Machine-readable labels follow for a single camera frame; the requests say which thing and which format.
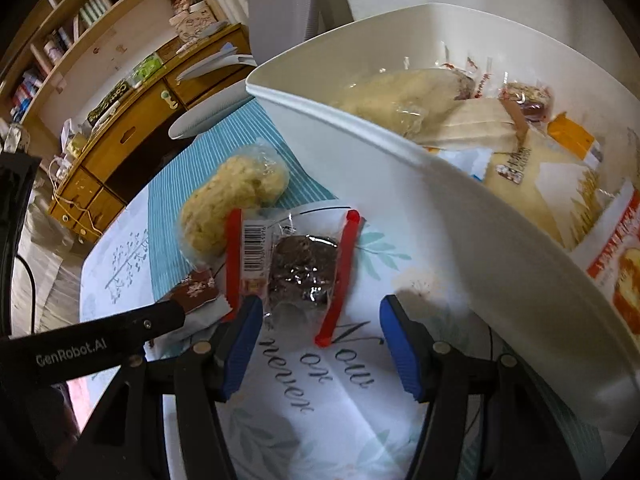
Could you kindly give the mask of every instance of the white plastic bin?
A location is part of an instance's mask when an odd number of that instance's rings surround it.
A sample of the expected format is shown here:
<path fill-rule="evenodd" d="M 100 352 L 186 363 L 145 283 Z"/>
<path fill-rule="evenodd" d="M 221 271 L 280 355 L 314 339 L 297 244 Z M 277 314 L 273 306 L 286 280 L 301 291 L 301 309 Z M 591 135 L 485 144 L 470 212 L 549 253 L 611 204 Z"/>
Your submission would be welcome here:
<path fill-rule="evenodd" d="M 541 80 L 588 130 L 640 132 L 640 103 L 574 50 L 523 25 L 427 4 L 351 23 L 258 67 L 258 98 L 306 172 L 411 249 L 581 418 L 630 433 L 640 419 L 640 351 L 618 313 L 546 234 L 416 144 L 323 103 L 381 68 L 434 65 L 445 42 L 494 73 Z"/>

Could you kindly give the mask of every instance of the drawer handle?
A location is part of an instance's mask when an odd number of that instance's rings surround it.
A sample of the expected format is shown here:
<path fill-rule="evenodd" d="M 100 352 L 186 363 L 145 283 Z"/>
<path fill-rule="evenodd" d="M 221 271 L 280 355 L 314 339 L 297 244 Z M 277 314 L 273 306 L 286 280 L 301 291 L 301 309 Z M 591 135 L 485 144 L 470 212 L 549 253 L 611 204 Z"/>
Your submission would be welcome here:
<path fill-rule="evenodd" d="M 135 132 L 136 132 L 136 127 L 135 126 L 130 127 L 126 132 L 122 134 L 120 143 L 124 144 L 125 142 L 127 142 Z"/>
<path fill-rule="evenodd" d="M 178 103 L 171 98 L 171 94 L 167 90 L 162 90 L 160 97 L 166 101 L 171 110 L 175 110 L 178 107 Z"/>

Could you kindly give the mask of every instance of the wooden drawer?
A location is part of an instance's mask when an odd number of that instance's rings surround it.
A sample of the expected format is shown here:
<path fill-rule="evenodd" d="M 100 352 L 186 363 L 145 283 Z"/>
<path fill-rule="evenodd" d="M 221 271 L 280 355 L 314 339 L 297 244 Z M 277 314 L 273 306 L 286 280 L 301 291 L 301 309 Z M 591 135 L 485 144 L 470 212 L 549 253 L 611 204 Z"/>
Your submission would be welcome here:
<path fill-rule="evenodd" d="M 77 168 L 60 193 L 62 198 L 74 202 L 69 204 L 60 200 L 51 211 L 51 216 L 63 226 L 73 229 L 80 219 L 82 211 L 78 206 L 86 208 L 100 189 L 100 183 L 82 168 Z"/>
<path fill-rule="evenodd" d="M 203 48 L 195 56 L 191 56 L 184 63 L 178 65 L 171 70 L 166 76 L 166 81 L 171 87 L 171 90 L 178 96 L 178 98 L 184 103 L 189 104 L 194 99 L 197 99 L 200 95 L 204 94 L 207 90 L 220 83 L 223 79 L 229 77 L 234 72 L 240 70 L 242 65 L 225 66 L 213 72 L 203 74 L 194 79 L 188 79 L 187 81 L 181 81 L 178 83 L 175 78 L 182 72 L 188 69 L 188 67 L 202 61 L 206 57 L 211 56 L 220 51 L 225 43 L 231 43 L 233 46 L 238 47 L 238 54 L 250 54 L 249 44 L 244 38 L 241 30 L 235 30 L 231 34 L 227 34 L 224 38 L 217 40 L 215 43 L 211 43 L 207 48 Z"/>
<path fill-rule="evenodd" d="M 87 171 L 106 182 L 160 124 L 184 110 L 180 105 L 175 110 L 170 108 L 160 97 L 165 90 L 168 89 L 164 82 L 158 81 L 102 134 L 82 163 Z"/>
<path fill-rule="evenodd" d="M 217 94 L 218 92 L 225 89 L 226 87 L 231 86 L 234 83 L 237 83 L 238 81 L 242 81 L 243 79 L 246 79 L 246 77 L 251 73 L 251 70 L 253 69 L 254 67 L 252 66 L 245 66 L 244 68 L 241 68 L 235 74 L 230 75 L 224 81 L 221 81 L 220 83 L 215 85 L 211 90 L 202 94 L 193 103 L 187 106 L 187 108 L 191 110 L 195 105 L 199 105 L 201 102 L 203 102 L 205 99 L 208 99 L 213 94 Z"/>
<path fill-rule="evenodd" d="M 116 216 L 118 216 L 124 209 L 124 204 L 103 187 L 87 209 L 89 210 L 89 213 L 91 213 L 91 218 L 94 221 L 94 227 L 104 232 L 111 222 L 115 220 Z M 91 227 L 89 217 L 87 213 L 82 213 L 80 222 L 76 224 L 74 231 L 81 235 L 85 240 L 96 242 L 99 236 L 96 233 L 85 229 L 89 227 Z"/>

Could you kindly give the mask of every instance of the blue striped fabric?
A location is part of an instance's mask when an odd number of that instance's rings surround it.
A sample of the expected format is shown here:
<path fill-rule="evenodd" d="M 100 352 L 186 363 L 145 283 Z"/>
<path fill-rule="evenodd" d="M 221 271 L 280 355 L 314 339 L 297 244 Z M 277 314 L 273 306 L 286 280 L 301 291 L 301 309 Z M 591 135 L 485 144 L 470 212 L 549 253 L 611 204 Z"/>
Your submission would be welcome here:
<path fill-rule="evenodd" d="M 334 198 L 303 171 L 257 101 L 248 102 L 194 140 L 149 184 L 149 257 L 156 301 L 190 270 L 174 235 L 182 204 L 239 146 L 251 144 L 258 137 L 272 144 L 289 167 L 289 187 L 276 207 L 290 209 Z"/>

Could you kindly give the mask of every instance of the box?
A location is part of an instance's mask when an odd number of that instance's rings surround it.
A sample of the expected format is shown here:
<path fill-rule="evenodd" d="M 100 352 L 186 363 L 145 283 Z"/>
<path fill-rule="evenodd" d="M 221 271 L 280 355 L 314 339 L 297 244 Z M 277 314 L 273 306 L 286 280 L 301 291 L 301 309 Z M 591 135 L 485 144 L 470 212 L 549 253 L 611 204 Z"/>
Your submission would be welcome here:
<path fill-rule="evenodd" d="M 205 2 L 197 3 L 191 6 L 191 9 L 184 10 L 169 19 L 169 23 L 175 27 L 178 31 L 178 37 L 184 43 L 197 39 L 197 35 L 201 30 L 216 21 L 213 12 Z"/>

